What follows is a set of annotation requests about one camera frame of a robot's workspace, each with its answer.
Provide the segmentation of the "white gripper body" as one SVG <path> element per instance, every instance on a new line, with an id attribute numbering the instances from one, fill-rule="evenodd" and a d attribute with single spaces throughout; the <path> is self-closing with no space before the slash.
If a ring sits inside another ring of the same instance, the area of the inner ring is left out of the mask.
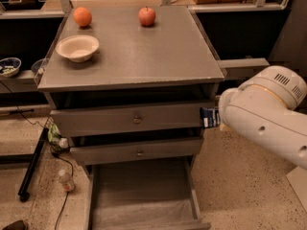
<path id="1" fill-rule="evenodd" d="M 225 90 L 219 98 L 218 108 L 219 108 L 220 121 L 225 126 L 228 125 L 225 111 L 226 108 L 231 103 L 231 100 L 236 92 L 237 92 L 236 88 L 229 88 Z"/>

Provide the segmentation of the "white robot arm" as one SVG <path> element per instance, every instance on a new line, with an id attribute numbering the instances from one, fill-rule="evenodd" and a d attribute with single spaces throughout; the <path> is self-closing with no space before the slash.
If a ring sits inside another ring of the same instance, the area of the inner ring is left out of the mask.
<path id="1" fill-rule="evenodd" d="M 307 169 L 307 115 L 295 109 L 306 97 L 305 80 L 270 66 L 219 99 L 221 123 L 259 146 Z"/>

